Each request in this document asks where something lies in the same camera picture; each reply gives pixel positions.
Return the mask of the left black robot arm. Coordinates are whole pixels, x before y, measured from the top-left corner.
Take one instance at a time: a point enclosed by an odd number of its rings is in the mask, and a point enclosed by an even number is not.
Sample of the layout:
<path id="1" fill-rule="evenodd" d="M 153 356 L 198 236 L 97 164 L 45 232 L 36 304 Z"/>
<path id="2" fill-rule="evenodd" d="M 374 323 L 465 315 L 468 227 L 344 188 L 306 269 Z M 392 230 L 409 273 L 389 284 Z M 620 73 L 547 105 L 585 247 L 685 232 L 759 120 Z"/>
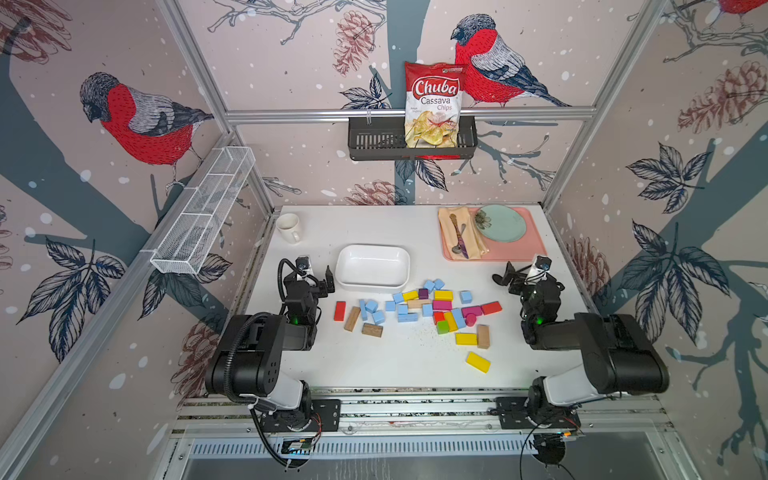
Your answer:
<path id="1" fill-rule="evenodd" d="M 285 351 L 308 352 L 314 346 L 322 316 L 319 301 L 334 291 L 330 270 L 318 279 L 281 260 L 280 311 L 229 320 L 204 374 L 206 391 L 249 407 L 265 433 L 337 431 L 341 402 L 313 399 L 307 382 L 281 371 Z"/>

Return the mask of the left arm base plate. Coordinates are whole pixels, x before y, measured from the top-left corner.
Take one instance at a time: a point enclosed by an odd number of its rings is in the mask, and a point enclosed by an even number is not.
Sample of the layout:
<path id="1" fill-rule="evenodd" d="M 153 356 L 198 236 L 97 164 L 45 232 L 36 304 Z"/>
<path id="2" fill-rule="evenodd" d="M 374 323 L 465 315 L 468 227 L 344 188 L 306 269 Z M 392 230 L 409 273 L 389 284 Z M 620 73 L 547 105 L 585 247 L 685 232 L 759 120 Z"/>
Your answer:
<path id="1" fill-rule="evenodd" d="M 312 400 L 297 410 L 277 410 L 264 414 L 260 425 L 265 433 L 309 434 L 337 432 L 341 417 L 339 399 Z"/>

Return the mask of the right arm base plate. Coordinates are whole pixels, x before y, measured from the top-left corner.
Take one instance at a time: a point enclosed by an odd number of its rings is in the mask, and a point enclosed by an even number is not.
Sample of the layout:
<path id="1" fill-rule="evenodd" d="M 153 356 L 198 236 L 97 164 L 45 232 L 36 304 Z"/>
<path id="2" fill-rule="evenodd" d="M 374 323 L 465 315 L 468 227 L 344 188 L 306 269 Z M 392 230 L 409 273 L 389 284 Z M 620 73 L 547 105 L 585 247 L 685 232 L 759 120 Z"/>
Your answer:
<path id="1" fill-rule="evenodd" d="M 581 427 L 574 408 L 553 406 L 547 402 L 540 406 L 529 406 L 529 399 L 522 396 L 497 397 L 488 413 L 499 418 L 503 430 L 522 430 L 535 425 L 560 430 L 576 430 Z"/>

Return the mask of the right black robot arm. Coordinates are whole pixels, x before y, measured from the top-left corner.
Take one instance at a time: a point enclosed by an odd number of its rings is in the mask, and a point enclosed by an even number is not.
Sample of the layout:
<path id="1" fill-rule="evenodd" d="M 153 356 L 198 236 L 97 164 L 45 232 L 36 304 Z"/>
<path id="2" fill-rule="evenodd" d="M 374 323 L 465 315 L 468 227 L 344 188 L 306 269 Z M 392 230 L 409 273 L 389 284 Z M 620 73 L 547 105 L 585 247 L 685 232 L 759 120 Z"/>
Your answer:
<path id="1" fill-rule="evenodd" d="M 667 391 L 667 366 L 631 315 L 602 317 L 576 313 L 559 321 L 564 285 L 550 275 L 551 260 L 539 256 L 533 264 L 505 266 L 494 274 L 495 284 L 519 297 L 521 331 L 535 351 L 577 351 L 582 363 L 557 375 L 533 380 L 527 395 L 498 397 L 490 411 L 503 429 L 580 426 L 576 410 L 613 395 L 660 394 Z"/>

